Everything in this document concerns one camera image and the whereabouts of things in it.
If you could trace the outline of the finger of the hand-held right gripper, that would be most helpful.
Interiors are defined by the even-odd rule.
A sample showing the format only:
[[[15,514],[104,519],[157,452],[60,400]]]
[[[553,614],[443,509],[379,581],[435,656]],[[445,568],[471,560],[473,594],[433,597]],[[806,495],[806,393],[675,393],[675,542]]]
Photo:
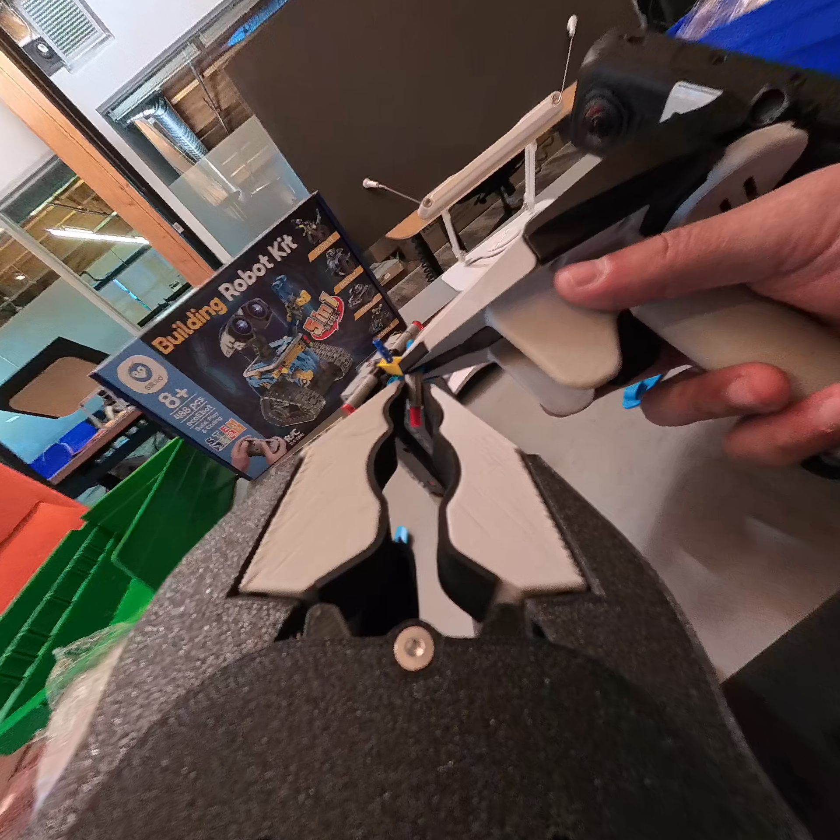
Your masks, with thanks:
[[[447,375],[490,361],[490,349],[508,335],[499,319],[513,303],[552,285],[561,258],[539,262],[529,245],[516,240],[467,290],[420,332],[399,363],[404,377]]]

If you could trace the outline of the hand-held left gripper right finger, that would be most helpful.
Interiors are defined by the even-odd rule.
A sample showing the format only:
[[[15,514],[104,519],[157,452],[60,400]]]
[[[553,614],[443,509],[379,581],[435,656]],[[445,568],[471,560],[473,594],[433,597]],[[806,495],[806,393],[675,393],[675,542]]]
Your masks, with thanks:
[[[433,464],[444,485],[437,574],[467,614],[494,603],[584,592],[522,451],[441,387],[427,389]]]

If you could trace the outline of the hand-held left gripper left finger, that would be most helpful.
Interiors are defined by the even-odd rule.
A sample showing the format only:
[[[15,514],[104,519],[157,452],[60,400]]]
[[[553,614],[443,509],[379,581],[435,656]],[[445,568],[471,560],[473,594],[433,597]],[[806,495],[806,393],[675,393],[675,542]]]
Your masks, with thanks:
[[[387,385],[301,451],[252,552],[246,595],[304,600],[372,556],[390,532],[384,488],[396,472],[402,386]]]

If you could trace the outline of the grey desk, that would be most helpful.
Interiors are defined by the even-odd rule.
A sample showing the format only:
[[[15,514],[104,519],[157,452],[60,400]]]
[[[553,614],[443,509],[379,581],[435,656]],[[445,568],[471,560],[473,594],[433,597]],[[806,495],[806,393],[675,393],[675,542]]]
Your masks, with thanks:
[[[624,408],[622,391],[556,418],[495,365],[473,374],[460,398],[647,558],[719,680],[838,592],[838,482],[730,461],[727,423],[658,427]]]

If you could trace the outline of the person's right hand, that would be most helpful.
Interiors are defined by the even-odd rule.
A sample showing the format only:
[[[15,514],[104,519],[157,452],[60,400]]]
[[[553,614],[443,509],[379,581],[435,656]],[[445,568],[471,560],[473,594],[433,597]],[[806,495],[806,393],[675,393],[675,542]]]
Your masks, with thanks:
[[[838,194],[834,164],[719,216],[562,268],[554,286],[572,305],[617,312],[746,285],[838,334]],[[736,418],[724,450],[754,466],[798,466],[839,444],[838,385],[795,401],[784,374],[767,364],[685,369],[647,392],[640,408],[661,427]]]

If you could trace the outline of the black blue brick model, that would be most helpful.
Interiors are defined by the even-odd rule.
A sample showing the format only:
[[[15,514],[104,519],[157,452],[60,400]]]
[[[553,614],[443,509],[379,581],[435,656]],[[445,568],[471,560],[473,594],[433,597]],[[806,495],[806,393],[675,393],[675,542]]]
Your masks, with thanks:
[[[357,376],[341,395],[340,418],[351,416],[385,385],[403,382],[406,374],[402,358],[422,329],[420,321],[412,321],[403,332],[387,341],[374,339],[372,357],[362,363]]]

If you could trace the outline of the robot kit box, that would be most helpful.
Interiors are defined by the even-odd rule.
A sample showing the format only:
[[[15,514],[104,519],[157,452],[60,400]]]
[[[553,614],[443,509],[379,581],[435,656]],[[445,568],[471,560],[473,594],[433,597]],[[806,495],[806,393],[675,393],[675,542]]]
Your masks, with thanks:
[[[249,480],[307,442],[406,328],[317,192],[93,379]]]

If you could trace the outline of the green plastic bin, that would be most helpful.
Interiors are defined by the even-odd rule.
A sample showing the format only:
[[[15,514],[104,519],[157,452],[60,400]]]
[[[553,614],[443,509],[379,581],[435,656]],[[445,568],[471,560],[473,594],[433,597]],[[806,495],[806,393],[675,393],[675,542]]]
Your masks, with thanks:
[[[172,440],[97,501],[2,613],[1,750],[49,720],[55,650],[140,615],[228,513],[234,472]]]

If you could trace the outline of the wooden table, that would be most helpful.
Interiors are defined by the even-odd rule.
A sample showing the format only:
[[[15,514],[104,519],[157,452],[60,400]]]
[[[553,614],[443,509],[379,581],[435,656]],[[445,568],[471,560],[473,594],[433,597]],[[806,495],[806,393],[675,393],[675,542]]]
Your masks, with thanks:
[[[144,414],[135,407],[119,413],[113,420],[101,426],[97,433],[78,452],[72,453],[67,465],[64,465],[48,478],[47,483],[57,488],[62,481],[68,479],[88,461],[94,459],[102,450],[113,445],[120,437],[124,437],[143,419]]]

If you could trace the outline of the black monitor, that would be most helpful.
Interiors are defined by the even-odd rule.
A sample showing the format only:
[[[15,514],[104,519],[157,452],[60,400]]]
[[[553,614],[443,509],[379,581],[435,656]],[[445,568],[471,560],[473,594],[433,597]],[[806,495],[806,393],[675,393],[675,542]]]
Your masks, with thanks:
[[[310,193],[369,254],[415,199],[576,79],[585,52],[640,15],[663,31],[691,2],[292,1],[226,65]]]

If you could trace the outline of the blue storage crate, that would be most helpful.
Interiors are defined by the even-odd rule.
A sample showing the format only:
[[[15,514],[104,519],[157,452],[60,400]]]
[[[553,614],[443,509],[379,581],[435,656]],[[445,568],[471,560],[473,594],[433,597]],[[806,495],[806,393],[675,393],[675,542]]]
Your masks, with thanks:
[[[87,442],[78,450],[73,449],[66,443],[58,442],[30,462],[29,467],[37,476],[44,478],[50,485],[56,487],[84,465],[92,455],[92,441]]]

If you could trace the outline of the clear plastic bag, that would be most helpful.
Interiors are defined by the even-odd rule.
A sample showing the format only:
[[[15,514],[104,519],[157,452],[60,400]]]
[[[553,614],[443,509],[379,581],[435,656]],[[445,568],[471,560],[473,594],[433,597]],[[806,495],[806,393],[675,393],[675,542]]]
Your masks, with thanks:
[[[134,626],[116,623],[54,649],[45,683],[51,748],[68,744],[89,723]]]

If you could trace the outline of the orange plastic case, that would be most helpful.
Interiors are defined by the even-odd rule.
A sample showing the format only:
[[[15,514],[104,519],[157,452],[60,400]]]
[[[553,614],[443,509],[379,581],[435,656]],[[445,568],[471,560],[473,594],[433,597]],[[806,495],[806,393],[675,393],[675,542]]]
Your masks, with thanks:
[[[10,605],[87,508],[1,466],[1,610]]]

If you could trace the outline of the wooden beam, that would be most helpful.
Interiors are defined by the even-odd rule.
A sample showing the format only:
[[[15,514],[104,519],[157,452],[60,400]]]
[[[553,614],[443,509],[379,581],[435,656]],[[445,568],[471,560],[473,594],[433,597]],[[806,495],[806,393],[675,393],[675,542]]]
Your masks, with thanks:
[[[192,286],[222,265],[125,156],[1,31],[1,99]]]

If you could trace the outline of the white ceiling vent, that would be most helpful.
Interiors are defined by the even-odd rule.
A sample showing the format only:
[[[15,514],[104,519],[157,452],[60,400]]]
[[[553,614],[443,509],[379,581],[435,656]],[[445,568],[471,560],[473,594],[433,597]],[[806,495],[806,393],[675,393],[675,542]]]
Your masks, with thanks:
[[[73,71],[112,40],[86,2],[13,1],[9,6],[25,27],[24,52],[47,75]]]

